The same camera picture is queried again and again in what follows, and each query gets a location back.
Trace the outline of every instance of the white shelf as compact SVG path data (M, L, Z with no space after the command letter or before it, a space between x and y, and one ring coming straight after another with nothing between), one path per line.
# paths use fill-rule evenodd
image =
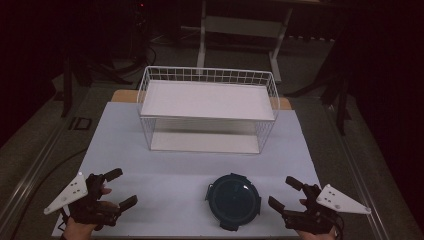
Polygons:
M265 86L150 80L141 117L275 121Z
M152 150L259 153L255 122L157 119Z

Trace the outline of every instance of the metal stand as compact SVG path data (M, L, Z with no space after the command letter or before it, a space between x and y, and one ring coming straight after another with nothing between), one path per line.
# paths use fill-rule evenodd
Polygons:
M200 27L200 48L197 57L197 67L203 68L205 66L206 32L219 32L228 34L276 38L277 44L274 50L269 53L269 60L271 63L271 69L274 75L275 82L281 83L281 75L280 70L278 68L277 56L280 51L281 43L283 42L284 34L287 30L292 11L293 8L289 8L287 10L284 21L282 23L209 16L206 15L206 0L203 0L202 20Z

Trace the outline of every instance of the black cable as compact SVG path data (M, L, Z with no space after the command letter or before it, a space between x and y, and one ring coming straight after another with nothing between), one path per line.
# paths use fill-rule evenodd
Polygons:
M147 66L153 66L156 62L157 54L156 54L156 51L152 47L147 46L147 48L150 49L153 52L153 60L152 60L151 63L149 63L149 60L146 57L146 63L147 63ZM140 88L140 84L141 84L141 81L143 81L143 77L144 77L144 74L143 74L143 76L141 76L140 80L138 81L137 86L135 87L135 90L138 90Z
M147 46L147 48L150 49L153 52L153 60L152 60L152 64L150 64L151 66L153 66L153 65L155 65L157 54L156 54L156 51L152 47Z
M11 240L15 239L16 233L19 229L19 225L21 225L22 220L25 217L25 213L28 211L29 205L31 204L32 200L35 197L35 194L38 192L38 190L40 189L40 187L43 185L43 183L50 177L50 175L52 175L52 173L54 171L56 171L60 166L62 166L64 163L66 163L67 161L71 160L72 158L78 156L79 154L87 151L88 148L85 148L83 150L78 151L77 153L72 154L71 156L65 158L64 160L62 160L59 164L57 164L52 170L50 170L50 172L47 173L47 175L40 181L40 183L38 184L38 186L35 188L35 190L32 192L31 196L28 198L28 201L25 205L25 208L22 210L21 216L19 217L18 223L16 224L15 230L13 231L13 234L11 236Z

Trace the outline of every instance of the floor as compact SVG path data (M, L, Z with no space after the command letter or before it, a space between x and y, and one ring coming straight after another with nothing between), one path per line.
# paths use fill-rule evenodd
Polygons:
M156 59L154 65L160 66L196 66L198 48L195 41L186 40L178 46L152 43L149 61ZM270 70L266 52L209 44L206 67ZM311 83L331 46L332 42L320 40L285 40L278 57L283 79L278 85L279 94ZM136 89L142 72L125 76L132 85L118 85L95 73L96 80L89 88L74 83L74 103L66 118L60 117L62 102L52 99L0 149L2 239L13 234L14 239L51 238L58 214L45 216L43 209L78 171L105 104L117 89ZM53 81L60 90L62 76ZM331 183L374 212L370 217L342 214L346 225L344 239L424 239L355 99L351 96L348 99L351 120L345 121L346 136L342 137L334 124L333 107L323 106L319 101L321 92L322 89L317 89L289 99L301 123L320 182L322 185ZM91 127L75 129L74 118L91 119ZM17 226L21 213L24 213L22 221Z

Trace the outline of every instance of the white table surface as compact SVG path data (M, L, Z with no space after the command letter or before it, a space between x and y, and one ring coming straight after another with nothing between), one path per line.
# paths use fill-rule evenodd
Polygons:
M284 228L281 215L268 206L271 195L286 209L304 211L305 198L285 184L293 176L318 184L305 139L294 111L280 111L261 154L214 154L148 150L136 103L107 104L80 171L102 174L122 168L123 175L107 183L113 189L103 200L119 203L137 195L138 203L124 212L115 227L94 232L116 238L269 238L296 236ZM208 185L221 176L244 175L262 197L261 213L237 232L219 227L208 202ZM53 236L60 236L56 228Z

